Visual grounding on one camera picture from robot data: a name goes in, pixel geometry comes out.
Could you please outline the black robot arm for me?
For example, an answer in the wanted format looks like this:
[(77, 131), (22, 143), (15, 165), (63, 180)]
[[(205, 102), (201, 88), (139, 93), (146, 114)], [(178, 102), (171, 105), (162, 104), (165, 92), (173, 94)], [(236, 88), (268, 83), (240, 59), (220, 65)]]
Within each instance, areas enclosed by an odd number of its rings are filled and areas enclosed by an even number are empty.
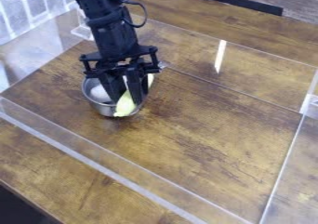
[(149, 78), (161, 72), (157, 46), (142, 46), (135, 29), (146, 25), (133, 23), (126, 4), (139, 5), (131, 0), (77, 0), (85, 13), (86, 25), (97, 42), (98, 52), (83, 54), (87, 78), (97, 78), (111, 98), (118, 103), (126, 91), (139, 105), (149, 95)]

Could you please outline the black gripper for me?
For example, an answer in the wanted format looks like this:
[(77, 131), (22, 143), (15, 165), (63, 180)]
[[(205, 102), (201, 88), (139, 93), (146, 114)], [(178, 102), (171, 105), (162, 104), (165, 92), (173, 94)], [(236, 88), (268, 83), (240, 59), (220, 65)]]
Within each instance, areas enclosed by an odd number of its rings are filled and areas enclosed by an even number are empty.
[[(98, 78), (111, 98), (118, 103), (127, 88), (123, 77), (127, 76), (133, 101), (141, 105), (149, 95), (149, 76), (146, 73), (161, 72), (157, 46), (142, 46), (138, 42), (135, 29), (145, 24), (133, 24), (130, 17), (102, 17), (87, 19), (98, 46), (98, 52), (83, 54), (79, 61), (85, 65), (87, 78)], [(129, 69), (119, 62), (131, 59), (137, 69)]]

